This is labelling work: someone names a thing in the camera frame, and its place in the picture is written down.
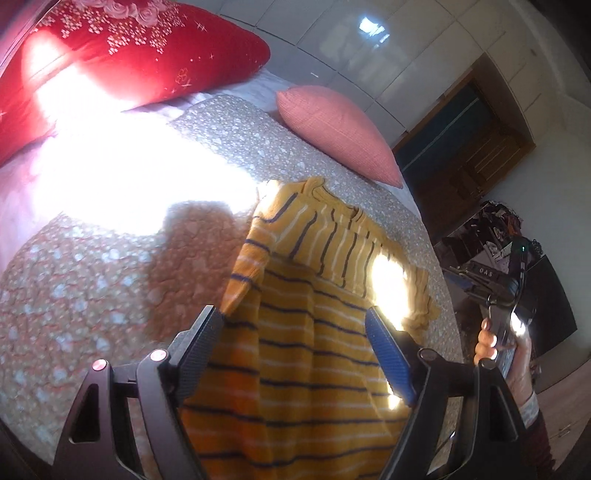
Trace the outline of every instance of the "sleeve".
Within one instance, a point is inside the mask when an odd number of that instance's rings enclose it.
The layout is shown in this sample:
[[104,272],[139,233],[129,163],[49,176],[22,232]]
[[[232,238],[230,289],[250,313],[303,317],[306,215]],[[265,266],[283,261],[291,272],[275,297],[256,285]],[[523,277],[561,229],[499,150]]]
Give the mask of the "sleeve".
[[553,473],[554,459],[550,452],[550,441],[544,416],[540,411],[536,420],[526,430],[524,453],[527,462],[535,466],[538,480],[548,480]]

